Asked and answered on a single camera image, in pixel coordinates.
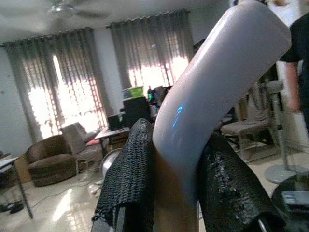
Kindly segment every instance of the gray chair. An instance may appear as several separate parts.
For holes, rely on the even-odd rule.
[[[220,128],[224,136],[227,138],[234,137],[239,141],[240,156],[245,162],[249,161],[248,155],[244,152],[247,135],[253,136],[255,146],[257,146],[258,133],[263,130],[269,130],[274,144],[278,146],[272,128],[270,98],[266,89],[258,82],[249,90],[247,115],[248,117],[244,121],[223,125]]]
[[[95,133],[91,133],[91,137],[89,137],[90,133],[87,134],[80,123],[68,125],[61,130],[66,143],[76,159],[76,175],[78,178],[80,162],[85,162],[87,169],[90,161],[94,161],[95,165],[99,166],[103,158],[101,145],[86,146],[86,142],[95,137]]]

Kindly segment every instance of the white curved pipe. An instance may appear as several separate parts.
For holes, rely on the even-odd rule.
[[[211,133],[289,49],[290,37],[274,14],[253,0],[222,16],[158,113],[153,133],[158,202],[176,205],[178,196],[188,207],[196,206],[196,166]]]

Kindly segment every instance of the gray sheer curtain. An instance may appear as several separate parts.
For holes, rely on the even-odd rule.
[[[123,88],[173,85],[193,57],[188,12],[112,23]]]
[[[106,125],[110,107],[91,28],[4,45],[34,142],[60,134],[63,124]]]

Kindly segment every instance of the table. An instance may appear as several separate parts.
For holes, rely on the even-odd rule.
[[[129,132],[130,130],[131,129],[129,127],[123,127],[121,129],[118,129],[118,130],[110,130],[110,129],[103,130],[95,137],[95,139],[100,140],[102,152],[104,153],[105,152],[105,149],[104,149],[104,146],[103,146],[103,140],[104,139],[111,139],[112,137],[115,137],[119,134]]]
[[[1,160],[1,159],[0,159],[0,169],[5,168],[5,167],[11,165],[10,168],[12,169],[12,171],[13,171],[15,177],[16,177],[16,180],[17,180],[17,182],[18,182],[18,186],[19,186],[19,189],[20,189],[20,191],[21,191],[21,194],[23,195],[23,199],[24,199],[25,205],[26,205],[26,207],[27,207],[29,216],[30,216],[30,218],[32,219],[32,218],[33,218],[33,214],[32,214],[32,211],[31,211],[31,209],[30,209],[30,206],[29,206],[29,204],[28,204],[27,197],[26,197],[26,195],[25,195],[25,192],[24,192],[23,186],[22,186],[22,184],[21,184],[21,181],[20,181],[20,178],[19,178],[17,169],[16,169],[15,164],[14,164],[14,162],[15,162],[16,160],[18,160],[18,159],[19,159],[19,157],[11,158],[11,159],[4,159],[4,160]]]
[[[279,210],[282,218],[286,221],[286,227],[283,232],[305,232],[309,231],[309,215],[302,213],[290,213],[284,206],[281,193],[283,191],[296,191],[296,190],[309,190],[309,172],[302,173],[302,180],[307,183],[307,187],[303,189],[296,189],[295,183],[297,181],[297,175],[294,175],[277,186],[272,194],[272,201]]]

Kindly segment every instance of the person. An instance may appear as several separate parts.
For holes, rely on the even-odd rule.
[[[292,46],[280,59],[286,62],[287,84],[290,90],[288,108],[303,112],[309,132],[309,13],[295,21],[291,27]],[[303,61],[298,73],[298,63]]]

